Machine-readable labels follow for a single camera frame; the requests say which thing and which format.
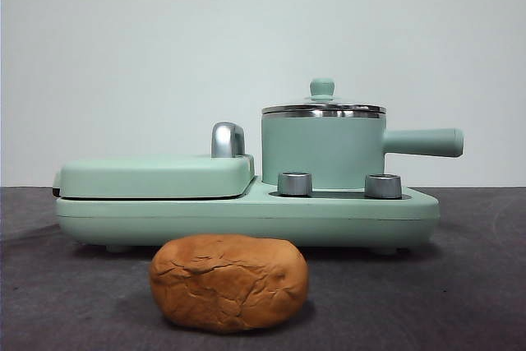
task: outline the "lid knob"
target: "lid knob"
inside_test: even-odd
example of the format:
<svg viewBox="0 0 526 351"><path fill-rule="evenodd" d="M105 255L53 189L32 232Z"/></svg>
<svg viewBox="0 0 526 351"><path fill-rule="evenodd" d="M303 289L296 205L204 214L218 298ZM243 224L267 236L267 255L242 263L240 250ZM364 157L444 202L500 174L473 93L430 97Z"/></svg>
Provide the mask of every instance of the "lid knob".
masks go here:
<svg viewBox="0 0 526 351"><path fill-rule="evenodd" d="M335 82L332 78L315 78L311 81L312 99L332 99L335 92Z"/></svg>

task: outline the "silver knob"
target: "silver knob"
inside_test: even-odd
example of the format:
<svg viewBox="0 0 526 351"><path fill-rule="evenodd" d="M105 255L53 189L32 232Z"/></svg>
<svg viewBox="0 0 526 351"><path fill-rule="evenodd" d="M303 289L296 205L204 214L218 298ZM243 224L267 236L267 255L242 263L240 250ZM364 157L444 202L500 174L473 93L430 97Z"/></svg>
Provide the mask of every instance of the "silver knob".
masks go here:
<svg viewBox="0 0 526 351"><path fill-rule="evenodd" d="M311 174L299 172L278 174L278 193L283 196L310 196L312 194Z"/></svg>
<svg viewBox="0 0 526 351"><path fill-rule="evenodd" d="M364 194L376 199L399 199L402 197L400 176L394 174L370 174L365 176Z"/></svg>

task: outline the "dark gray surface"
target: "dark gray surface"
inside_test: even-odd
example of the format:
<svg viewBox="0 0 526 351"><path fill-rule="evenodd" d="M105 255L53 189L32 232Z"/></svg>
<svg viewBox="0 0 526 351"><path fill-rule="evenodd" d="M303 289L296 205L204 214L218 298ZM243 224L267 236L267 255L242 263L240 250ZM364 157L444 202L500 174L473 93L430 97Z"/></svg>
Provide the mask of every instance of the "dark gray surface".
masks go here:
<svg viewBox="0 0 526 351"><path fill-rule="evenodd" d="M50 188L2 189L2 349L526 349L526 188L427 188L442 218L396 257L302 248L304 308L288 323L212 335L166 322L155 248L111 255L63 235Z"/></svg>

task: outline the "bread loaf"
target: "bread loaf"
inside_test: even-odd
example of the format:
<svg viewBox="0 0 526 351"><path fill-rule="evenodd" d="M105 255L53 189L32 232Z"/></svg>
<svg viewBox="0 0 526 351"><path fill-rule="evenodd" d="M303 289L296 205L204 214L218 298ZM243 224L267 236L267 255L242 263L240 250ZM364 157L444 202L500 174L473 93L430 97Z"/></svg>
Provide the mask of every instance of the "bread loaf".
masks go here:
<svg viewBox="0 0 526 351"><path fill-rule="evenodd" d="M274 326L307 298L307 263L286 240L200 234L167 242L150 265L163 314L180 326L228 333Z"/></svg>

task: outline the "cooking pot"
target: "cooking pot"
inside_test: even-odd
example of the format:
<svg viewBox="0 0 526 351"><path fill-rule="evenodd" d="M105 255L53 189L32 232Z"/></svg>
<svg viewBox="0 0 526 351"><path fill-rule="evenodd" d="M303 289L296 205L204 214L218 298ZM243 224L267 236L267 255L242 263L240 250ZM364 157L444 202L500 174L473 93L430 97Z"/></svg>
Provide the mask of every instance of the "cooking pot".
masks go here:
<svg viewBox="0 0 526 351"><path fill-rule="evenodd" d="M342 103L334 91L331 79L315 79L303 103L262 110L263 182L304 172L314 188L363 188L367 175L384 173L386 153L462 155L459 129L386 131L383 107Z"/></svg>

